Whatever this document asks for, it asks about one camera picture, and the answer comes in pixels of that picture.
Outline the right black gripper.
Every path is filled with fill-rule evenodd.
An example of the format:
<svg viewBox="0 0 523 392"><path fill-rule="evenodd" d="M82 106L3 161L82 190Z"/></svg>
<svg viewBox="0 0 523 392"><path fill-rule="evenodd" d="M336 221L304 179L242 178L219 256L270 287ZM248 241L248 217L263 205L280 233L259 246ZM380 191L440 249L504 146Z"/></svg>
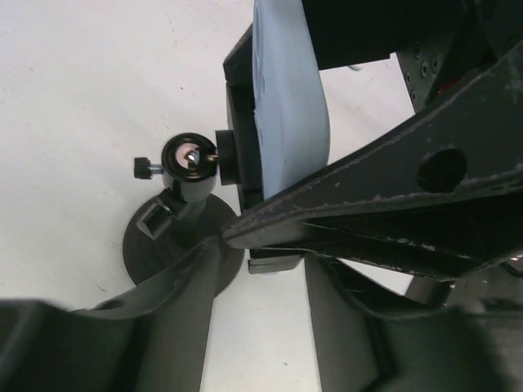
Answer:
<svg viewBox="0 0 523 392"><path fill-rule="evenodd" d="M413 110L522 41L520 1L305 1L322 70L395 55Z"/></svg>

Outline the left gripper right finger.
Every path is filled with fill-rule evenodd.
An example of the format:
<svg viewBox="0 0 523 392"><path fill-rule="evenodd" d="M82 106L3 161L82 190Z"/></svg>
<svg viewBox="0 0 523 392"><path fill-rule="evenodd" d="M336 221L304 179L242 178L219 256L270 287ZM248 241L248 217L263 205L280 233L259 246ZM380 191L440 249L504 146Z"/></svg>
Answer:
<svg viewBox="0 0 523 392"><path fill-rule="evenodd" d="M429 306L332 257L308 256L305 271L322 390L521 390L520 303Z"/></svg>

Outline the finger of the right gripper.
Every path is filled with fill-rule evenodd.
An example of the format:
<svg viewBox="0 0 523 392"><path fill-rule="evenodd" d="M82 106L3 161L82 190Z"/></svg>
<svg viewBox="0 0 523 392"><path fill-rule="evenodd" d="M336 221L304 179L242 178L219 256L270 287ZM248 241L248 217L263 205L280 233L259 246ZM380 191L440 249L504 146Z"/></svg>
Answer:
<svg viewBox="0 0 523 392"><path fill-rule="evenodd" d="M460 278L522 254L522 48L225 227L245 249Z"/></svg>

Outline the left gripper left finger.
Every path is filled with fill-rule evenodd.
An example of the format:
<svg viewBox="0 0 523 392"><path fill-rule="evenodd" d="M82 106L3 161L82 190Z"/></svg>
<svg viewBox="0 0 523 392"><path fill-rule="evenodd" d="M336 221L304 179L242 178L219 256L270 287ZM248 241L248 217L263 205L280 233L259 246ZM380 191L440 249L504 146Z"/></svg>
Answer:
<svg viewBox="0 0 523 392"><path fill-rule="evenodd" d="M90 310L2 301L2 390L199 390L220 255L206 238Z"/></svg>

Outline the phone with light blue case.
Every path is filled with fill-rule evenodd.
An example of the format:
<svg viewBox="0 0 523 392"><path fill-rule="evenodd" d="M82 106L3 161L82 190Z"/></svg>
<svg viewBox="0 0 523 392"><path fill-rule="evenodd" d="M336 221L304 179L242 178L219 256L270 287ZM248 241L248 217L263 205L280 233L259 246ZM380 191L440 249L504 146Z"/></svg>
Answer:
<svg viewBox="0 0 523 392"><path fill-rule="evenodd" d="M328 106L302 2L254 3L252 72L263 197L268 199L329 160Z"/></svg>

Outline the black round base phone stand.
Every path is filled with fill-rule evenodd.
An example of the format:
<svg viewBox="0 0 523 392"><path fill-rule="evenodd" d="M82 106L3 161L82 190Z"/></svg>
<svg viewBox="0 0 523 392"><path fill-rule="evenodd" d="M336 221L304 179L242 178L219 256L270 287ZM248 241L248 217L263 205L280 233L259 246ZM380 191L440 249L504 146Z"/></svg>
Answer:
<svg viewBox="0 0 523 392"><path fill-rule="evenodd" d="M223 63L228 128L216 131L215 140L181 133L165 143L158 164L135 158L135 178L163 181L163 190L137 210L123 236L123 262L135 284L174 265L207 236L221 237L237 215L213 195L217 184L236 187L242 212L263 201L252 54L248 28Z"/></svg>

